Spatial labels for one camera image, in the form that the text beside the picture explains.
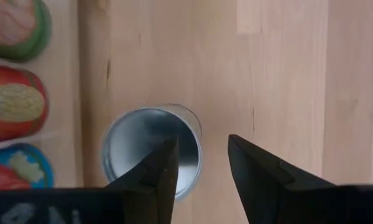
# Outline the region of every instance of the colorful plate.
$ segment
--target colorful plate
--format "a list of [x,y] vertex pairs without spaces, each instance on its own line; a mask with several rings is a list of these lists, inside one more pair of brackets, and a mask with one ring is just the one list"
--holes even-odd
[[0,57],[25,62],[48,44],[50,13],[41,0],[0,0]]
[[0,141],[36,133],[47,113],[43,83],[28,71],[0,66]]
[[52,166],[35,146],[22,143],[0,149],[0,190],[53,186]]

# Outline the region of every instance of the metal cup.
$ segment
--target metal cup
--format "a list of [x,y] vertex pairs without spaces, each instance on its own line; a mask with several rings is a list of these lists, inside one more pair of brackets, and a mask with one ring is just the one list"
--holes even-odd
[[162,105],[130,111],[117,119],[106,133],[102,167],[109,182],[122,176],[154,146],[177,136],[179,144],[176,200],[187,196],[201,172],[201,125],[199,119],[182,105]]

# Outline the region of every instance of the butcher block countertop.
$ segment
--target butcher block countertop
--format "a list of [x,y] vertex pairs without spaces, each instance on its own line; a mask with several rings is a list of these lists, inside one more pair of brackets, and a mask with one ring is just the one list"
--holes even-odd
[[334,183],[373,183],[373,0],[84,0],[79,18],[86,186],[106,184],[111,122],[164,103],[203,128],[174,223],[247,223],[228,134]]

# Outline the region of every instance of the cup rim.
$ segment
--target cup rim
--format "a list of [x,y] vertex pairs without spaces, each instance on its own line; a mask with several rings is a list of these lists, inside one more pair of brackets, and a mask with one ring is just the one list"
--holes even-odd
[[[178,105],[178,104],[166,104],[166,105],[175,105],[175,106],[181,106],[183,108],[186,108],[185,106]],[[156,107],[153,106],[153,107],[144,107],[144,108],[140,108],[140,109],[136,109],[136,110],[127,111],[127,112],[123,113],[122,115],[118,116],[111,123],[109,128],[104,132],[104,134],[102,136],[101,153],[100,153],[100,156],[101,156],[101,170],[103,171],[103,174],[104,174],[104,176],[105,176],[105,178],[108,182],[112,182],[117,178],[116,175],[114,174],[112,164],[109,161],[110,150],[109,150],[109,147],[108,147],[108,138],[111,136],[111,133],[113,132],[113,129],[114,129],[115,125],[119,124],[127,116],[129,116],[133,113],[136,113],[138,111],[142,111],[142,110],[158,110],[158,111],[163,111],[163,112],[170,113],[170,114],[176,116],[178,119],[180,119],[188,127],[188,129],[191,131],[193,137],[195,138],[195,143],[196,143],[197,150],[198,150],[198,165],[197,165],[197,168],[196,168],[196,173],[195,173],[195,176],[193,178],[193,182],[191,182],[191,184],[188,187],[184,188],[182,191],[175,194],[175,200],[179,202],[182,199],[184,199],[187,195],[189,195],[190,192],[195,187],[195,185],[196,185],[196,183],[197,183],[197,181],[198,181],[198,179],[201,175],[201,170],[202,170],[203,165],[202,165],[201,144],[200,144],[200,139],[197,136],[197,133],[195,133],[195,131],[193,130],[193,128],[191,127],[191,125],[188,122],[186,122],[180,115],[177,115],[174,112],[171,112],[169,110],[165,110],[165,109],[162,109],[162,108],[156,108]],[[201,124],[200,124],[200,121],[199,121],[198,117],[192,111],[190,111],[190,112],[198,120],[198,123],[199,123],[200,128],[201,128]]]

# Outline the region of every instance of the blue plate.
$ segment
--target blue plate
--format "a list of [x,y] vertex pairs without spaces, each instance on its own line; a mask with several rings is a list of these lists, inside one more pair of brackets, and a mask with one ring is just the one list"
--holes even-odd
[[0,165],[5,166],[8,169],[13,170],[14,172],[19,174],[17,168],[10,163],[10,159],[14,158],[15,155],[17,155],[16,157],[18,164],[19,160],[21,160],[22,163],[26,164],[27,166],[29,166],[30,164],[38,164],[37,167],[35,165],[35,168],[43,172],[43,176],[37,179],[35,178],[35,180],[28,180],[25,177],[22,178],[22,175],[19,176],[20,179],[28,181],[33,189],[41,189],[54,186],[52,166],[50,165],[48,159],[38,148],[31,144],[20,143],[13,144],[4,149],[0,149]]

